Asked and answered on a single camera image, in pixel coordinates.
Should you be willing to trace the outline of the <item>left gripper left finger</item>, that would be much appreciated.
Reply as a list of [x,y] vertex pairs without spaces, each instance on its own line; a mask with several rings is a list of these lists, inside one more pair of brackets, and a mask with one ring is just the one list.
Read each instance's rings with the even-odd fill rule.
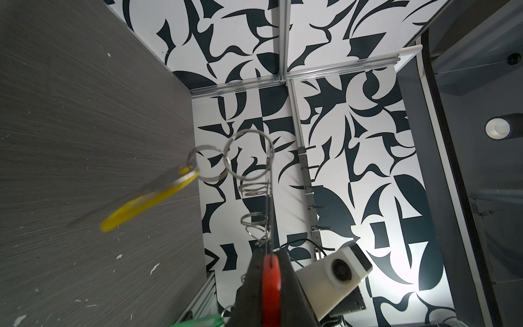
[[253,252],[243,285],[236,293],[234,308],[226,326],[262,326],[262,275],[265,251]]

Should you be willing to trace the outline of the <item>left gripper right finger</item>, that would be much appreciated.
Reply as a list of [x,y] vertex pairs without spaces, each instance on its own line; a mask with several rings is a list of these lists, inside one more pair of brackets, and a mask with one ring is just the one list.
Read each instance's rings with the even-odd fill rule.
[[302,289],[286,249],[277,252],[281,270],[281,326],[320,326]]

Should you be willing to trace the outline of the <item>yellow key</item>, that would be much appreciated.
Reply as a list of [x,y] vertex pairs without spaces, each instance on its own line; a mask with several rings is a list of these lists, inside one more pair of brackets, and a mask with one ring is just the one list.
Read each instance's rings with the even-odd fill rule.
[[97,208],[67,224],[72,228],[92,219],[102,219],[102,232],[110,232],[133,217],[176,195],[200,176],[196,166],[173,168],[139,190],[128,193],[104,207]]

